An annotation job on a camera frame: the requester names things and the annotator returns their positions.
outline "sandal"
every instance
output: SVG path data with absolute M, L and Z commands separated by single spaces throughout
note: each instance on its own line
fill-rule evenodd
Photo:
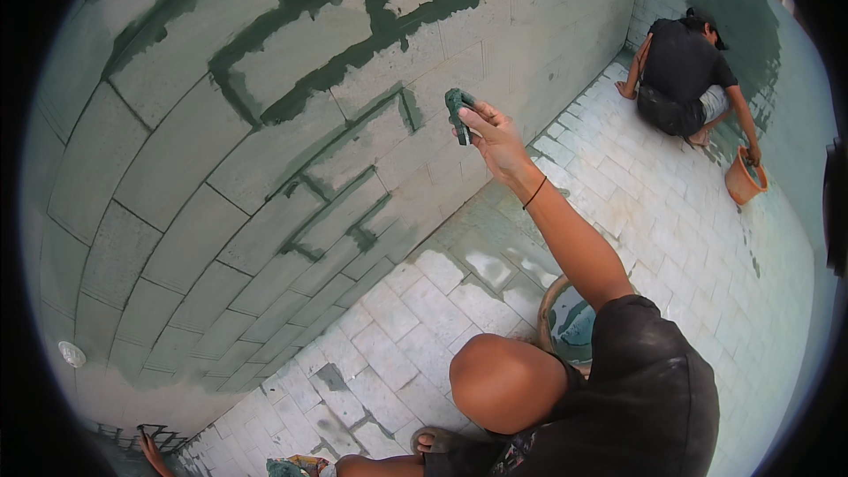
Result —
M 418 441 L 418 437 L 421 435 L 432 436 L 430 451 L 421 451 L 418 449 L 418 446 L 421 446 L 421 443 Z M 465 435 L 460 435 L 459 433 L 449 431 L 448 429 L 442 429 L 440 427 L 422 427 L 412 434 L 412 438 L 409 439 L 409 447 L 412 449 L 412 452 L 416 454 L 447 453 L 450 450 L 462 447 L 473 441 L 474 440 Z

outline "concrete wall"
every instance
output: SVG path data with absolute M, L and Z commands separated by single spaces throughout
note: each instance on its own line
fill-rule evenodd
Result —
M 802 406 L 828 350 L 836 279 L 825 267 L 822 228 L 822 177 L 826 146 L 833 143 L 836 124 L 827 73 L 815 46 L 777 0 L 636 0 L 628 31 L 628 47 L 638 47 L 657 18 L 679 18 L 686 8 L 701 6 L 715 16 L 730 68 L 757 124 L 763 165 L 769 184 L 779 187 L 800 220 L 815 258 L 815 291 L 803 363 L 795 392 L 788 402 L 786 430 Z M 715 128 L 709 153 L 719 165 L 744 143 L 735 117 Z M 793 387 L 786 387 L 791 394 Z M 739 445 L 731 458 L 759 461 L 769 445 Z
M 488 180 L 443 93 L 530 141 L 633 0 L 77 0 L 30 118 L 30 298 L 91 429 L 176 449 Z M 57 343 L 79 345 L 74 370 Z

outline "black bracelet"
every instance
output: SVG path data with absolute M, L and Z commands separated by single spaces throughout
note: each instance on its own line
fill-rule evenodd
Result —
M 536 197 L 536 194 L 538 193 L 538 191 L 539 191 L 539 190 L 541 190 L 543 186 L 545 186 L 545 181 L 546 181 L 546 180 L 548 180 L 548 176 L 547 176 L 547 175 L 545 175 L 545 178 L 543 178 L 543 179 L 542 179 L 542 184 L 538 186 L 538 189 L 536 189 L 536 193 L 535 193 L 535 194 L 533 194 L 533 197 L 531 197 L 531 198 L 530 198 L 530 201 L 532 201 L 532 200 L 533 200 L 533 198 L 534 198 L 534 197 Z M 526 205 L 524 205 L 524 206 L 522 207 L 522 210 L 526 210 L 526 209 L 527 209 L 527 205 L 529 205 L 529 204 L 530 204 L 530 201 L 528 201 L 528 202 L 527 202 L 527 204 L 526 204 Z

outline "green sponge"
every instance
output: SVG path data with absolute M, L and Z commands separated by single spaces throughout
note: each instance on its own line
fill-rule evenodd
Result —
M 460 145 L 471 145 L 472 134 L 468 130 L 468 126 L 460 120 L 460 109 L 462 106 L 466 106 L 473 110 L 474 96 L 464 90 L 454 88 L 444 93 L 444 104 L 450 112 L 449 120 L 450 123 L 454 124 L 456 138 L 460 141 Z

